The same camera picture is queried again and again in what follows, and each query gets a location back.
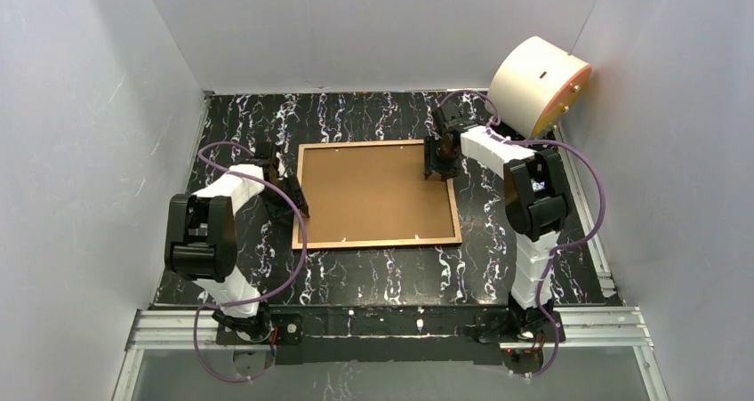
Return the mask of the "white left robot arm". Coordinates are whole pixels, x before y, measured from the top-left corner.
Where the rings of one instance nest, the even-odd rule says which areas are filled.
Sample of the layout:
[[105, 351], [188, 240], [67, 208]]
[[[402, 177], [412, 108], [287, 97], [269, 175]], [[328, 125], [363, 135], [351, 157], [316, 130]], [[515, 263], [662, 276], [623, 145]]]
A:
[[207, 291], [219, 306], [219, 316], [247, 319], [259, 314], [267, 298], [237, 266], [237, 213], [258, 197], [270, 217], [304, 224], [309, 205], [277, 145], [264, 145], [249, 161], [221, 171], [207, 187], [171, 198], [164, 264]]

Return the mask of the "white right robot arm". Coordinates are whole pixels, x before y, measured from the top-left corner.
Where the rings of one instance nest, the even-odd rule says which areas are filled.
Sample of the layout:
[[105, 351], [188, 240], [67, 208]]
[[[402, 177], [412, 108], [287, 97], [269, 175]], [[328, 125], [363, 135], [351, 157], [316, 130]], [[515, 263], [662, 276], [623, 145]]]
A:
[[515, 145], [453, 104], [436, 108], [431, 117], [434, 133], [423, 141], [424, 177], [453, 179], [465, 157], [502, 179], [506, 217], [517, 233], [512, 301], [521, 309], [543, 308], [552, 298], [552, 250], [570, 214], [560, 155]]

